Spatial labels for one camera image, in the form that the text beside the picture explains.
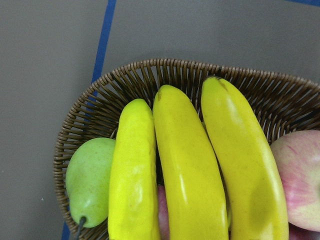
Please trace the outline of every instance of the green pear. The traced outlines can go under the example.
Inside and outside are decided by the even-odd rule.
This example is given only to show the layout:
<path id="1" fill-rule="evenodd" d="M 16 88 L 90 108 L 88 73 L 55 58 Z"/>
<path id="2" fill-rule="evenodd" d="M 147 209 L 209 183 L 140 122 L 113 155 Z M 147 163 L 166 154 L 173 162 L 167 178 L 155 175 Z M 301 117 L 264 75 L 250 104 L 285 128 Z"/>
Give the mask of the green pear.
<path id="1" fill-rule="evenodd" d="M 98 137 L 82 144 L 72 155 L 65 176 L 70 213 L 79 224 L 92 228 L 109 212 L 109 180 L 116 141 Z"/>

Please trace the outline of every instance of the yellow banana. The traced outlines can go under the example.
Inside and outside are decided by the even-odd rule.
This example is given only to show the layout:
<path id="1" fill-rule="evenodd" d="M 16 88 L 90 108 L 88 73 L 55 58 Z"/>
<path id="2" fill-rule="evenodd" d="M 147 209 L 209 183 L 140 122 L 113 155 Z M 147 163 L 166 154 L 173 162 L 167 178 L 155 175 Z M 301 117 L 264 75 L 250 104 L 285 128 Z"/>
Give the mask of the yellow banana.
<path id="1" fill-rule="evenodd" d="M 277 165 L 246 98 L 227 80 L 209 77 L 202 86 L 201 110 L 230 200 L 231 240 L 288 240 Z"/>
<path id="2" fill-rule="evenodd" d="M 170 240 L 227 240 L 224 187 L 210 140 L 190 99 L 163 85 L 153 104 Z"/>
<path id="3" fill-rule="evenodd" d="M 143 99 L 119 119 L 109 184 L 110 240 L 160 240 L 152 111 Z"/>

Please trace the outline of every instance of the basket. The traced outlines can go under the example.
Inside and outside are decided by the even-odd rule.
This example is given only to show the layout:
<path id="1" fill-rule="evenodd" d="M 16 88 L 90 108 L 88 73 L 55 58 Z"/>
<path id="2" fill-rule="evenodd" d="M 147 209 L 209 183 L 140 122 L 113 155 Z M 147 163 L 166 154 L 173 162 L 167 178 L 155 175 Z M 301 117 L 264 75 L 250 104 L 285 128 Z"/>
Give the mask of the basket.
<path id="1" fill-rule="evenodd" d="M 69 160 L 84 142 L 115 138 L 124 106 L 136 98 L 152 108 L 160 86 L 173 85 L 186 93 L 200 118 L 201 88 L 208 76 L 234 84 L 249 101 L 271 144 L 280 136 L 297 130 L 320 130 L 320 85 L 301 77 L 249 68 L 219 66 L 179 59 L 149 59 L 132 62 L 100 77 L 70 108 L 55 144 L 53 177 L 63 218 L 76 234 L 78 225 L 69 212 L 65 176 Z M 157 181 L 162 173 L 157 159 Z M 80 239 L 108 239 L 107 221 L 83 228 Z"/>

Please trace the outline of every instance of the stem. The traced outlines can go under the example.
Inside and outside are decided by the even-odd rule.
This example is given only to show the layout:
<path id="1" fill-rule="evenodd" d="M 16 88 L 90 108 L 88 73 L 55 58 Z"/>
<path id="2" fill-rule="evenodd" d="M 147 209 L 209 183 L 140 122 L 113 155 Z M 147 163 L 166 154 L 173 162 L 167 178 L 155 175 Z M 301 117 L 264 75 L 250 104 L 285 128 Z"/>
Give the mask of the stem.
<path id="1" fill-rule="evenodd" d="M 80 218 L 80 222 L 79 222 L 79 226 L 78 226 L 78 232 L 76 233 L 75 240 L 79 240 L 81 229 L 83 228 L 83 226 L 86 223 L 86 221 L 87 221 L 87 219 L 86 219 L 85 216 L 82 216 Z"/>

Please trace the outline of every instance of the blue tape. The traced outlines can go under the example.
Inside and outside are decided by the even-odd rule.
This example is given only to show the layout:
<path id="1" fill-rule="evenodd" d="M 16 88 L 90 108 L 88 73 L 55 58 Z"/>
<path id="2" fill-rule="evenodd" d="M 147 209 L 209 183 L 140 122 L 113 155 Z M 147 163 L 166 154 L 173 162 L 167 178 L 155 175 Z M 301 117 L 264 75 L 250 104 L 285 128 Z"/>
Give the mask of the blue tape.
<path id="1" fill-rule="evenodd" d="M 320 7 L 320 0 L 288 0 L 288 1 Z"/>
<path id="2" fill-rule="evenodd" d="M 102 75 L 102 70 L 104 67 L 107 45 L 108 45 L 108 40 L 109 40 L 109 35 L 111 30 L 111 24 L 112 24 L 112 20 L 113 20 L 115 8 L 116 8 L 116 2 L 117 0 L 109 0 L 105 9 L 104 19 L 103 19 L 103 24 L 102 24 L 101 34 L 100 34 L 100 40 L 98 44 L 98 49 L 96 51 L 96 58 L 95 58 L 95 64 L 93 68 L 91 83 L 95 82 Z M 61 240 L 69 240 L 69 238 L 70 238 L 70 230 L 66 222 L 64 222 Z"/>

